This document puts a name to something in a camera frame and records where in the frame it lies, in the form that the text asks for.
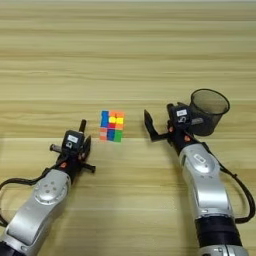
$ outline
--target colored blocks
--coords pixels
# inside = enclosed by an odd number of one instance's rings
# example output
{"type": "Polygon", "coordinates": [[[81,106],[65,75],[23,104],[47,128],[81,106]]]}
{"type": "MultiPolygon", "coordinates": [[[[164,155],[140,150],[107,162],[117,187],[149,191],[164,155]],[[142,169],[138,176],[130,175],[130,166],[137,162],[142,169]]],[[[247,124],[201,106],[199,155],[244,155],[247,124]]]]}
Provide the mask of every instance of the colored blocks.
{"type": "Polygon", "coordinates": [[[121,142],[122,136],[123,136],[123,131],[116,130],[115,131],[114,141],[121,142]]]}
{"type": "Polygon", "coordinates": [[[124,129],[124,112],[102,111],[100,140],[121,142],[124,129]]]}

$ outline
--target white label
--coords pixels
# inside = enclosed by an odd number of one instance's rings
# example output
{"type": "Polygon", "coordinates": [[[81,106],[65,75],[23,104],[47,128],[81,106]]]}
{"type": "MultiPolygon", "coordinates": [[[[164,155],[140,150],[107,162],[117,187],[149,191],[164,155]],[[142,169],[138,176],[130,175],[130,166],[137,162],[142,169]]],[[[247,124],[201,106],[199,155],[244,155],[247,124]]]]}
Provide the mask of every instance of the white label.
{"type": "Polygon", "coordinates": [[[195,158],[197,161],[201,162],[202,164],[204,164],[204,163],[206,162],[206,160],[205,160],[202,156],[200,156],[199,154],[195,154],[195,155],[194,155],[194,158],[195,158]]]}
{"type": "Polygon", "coordinates": [[[68,140],[69,140],[69,141],[72,141],[72,142],[74,142],[74,143],[77,143],[78,138],[75,137],[75,136],[72,136],[72,135],[68,135],[68,140]]]}
{"type": "Polygon", "coordinates": [[[187,115],[187,110],[186,109],[177,111],[177,116],[185,116],[185,115],[187,115]]]}

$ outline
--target black cup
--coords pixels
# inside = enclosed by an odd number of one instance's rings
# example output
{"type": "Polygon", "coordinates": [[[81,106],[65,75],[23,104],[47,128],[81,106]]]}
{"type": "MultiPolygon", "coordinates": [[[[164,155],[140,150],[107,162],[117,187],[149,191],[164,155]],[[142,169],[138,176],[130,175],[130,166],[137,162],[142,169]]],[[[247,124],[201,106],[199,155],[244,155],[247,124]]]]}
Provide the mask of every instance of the black cup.
{"type": "Polygon", "coordinates": [[[203,119],[202,123],[192,126],[192,132],[199,136],[209,136],[221,117],[229,111],[230,103],[219,92],[199,89],[191,94],[190,108],[194,119],[203,119]]]}

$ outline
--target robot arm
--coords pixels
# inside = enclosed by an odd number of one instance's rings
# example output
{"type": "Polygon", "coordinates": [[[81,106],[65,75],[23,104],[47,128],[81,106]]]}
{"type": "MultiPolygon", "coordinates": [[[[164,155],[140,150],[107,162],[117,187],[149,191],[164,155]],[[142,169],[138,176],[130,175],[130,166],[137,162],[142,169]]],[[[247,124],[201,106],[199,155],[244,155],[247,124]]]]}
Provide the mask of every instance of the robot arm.
{"type": "Polygon", "coordinates": [[[67,131],[61,147],[51,146],[50,150],[60,153],[57,163],[36,183],[31,197],[6,227],[1,237],[1,256],[37,255],[51,224],[64,211],[77,174],[82,168],[95,172],[94,166],[85,163],[91,145],[90,137],[84,137],[85,125],[83,120],[79,132],[67,131]]]}
{"type": "Polygon", "coordinates": [[[202,144],[185,147],[180,153],[188,186],[200,256],[248,256],[242,247],[232,207],[219,178],[218,161],[202,144]]]}
{"type": "Polygon", "coordinates": [[[52,169],[36,184],[31,197],[17,211],[2,241],[24,255],[37,255],[52,222],[64,210],[70,185],[66,173],[52,169]]]}
{"type": "Polygon", "coordinates": [[[219,178],[220,164],[192,135],[191,125],[202,120],[193,120],[190,108],[182,103],[169,104],[167,109],[170,120],[166,134],[157,133],[146,110],[145,125],[152,141],[167,139],[179,155],[197,230],[199,256],[248,256],[242,247],[228,194],[219,178]]]}

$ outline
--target wooden table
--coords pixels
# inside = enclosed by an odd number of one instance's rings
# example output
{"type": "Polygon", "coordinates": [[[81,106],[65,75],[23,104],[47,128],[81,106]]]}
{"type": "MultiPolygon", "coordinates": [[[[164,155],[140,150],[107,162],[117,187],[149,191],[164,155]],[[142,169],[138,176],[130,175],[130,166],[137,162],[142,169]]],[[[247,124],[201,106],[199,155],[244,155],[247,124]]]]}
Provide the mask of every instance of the wooden table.
{"type": "MultiPolygon", "coordinates": [[[[255,3],[0,3],[0,178],[36,177],[51,143],[88,120],[90,163],[40,256],[191,256],[195,228],[177,156],[152,144],[143,110],[165,131],[166,104],[198,88],[225,94],[231,111],[205,138],[256,196],[255,3]],[[101,142],[101,110],[126,114],[122,143],[101,142]]],[[[222,176],[236,216],[241,191],[222,176]]],[[[32,188],[9,186],[10,219],[32,188]]],[[[256,221],[239,226],[256,255],[256,221]]]]}

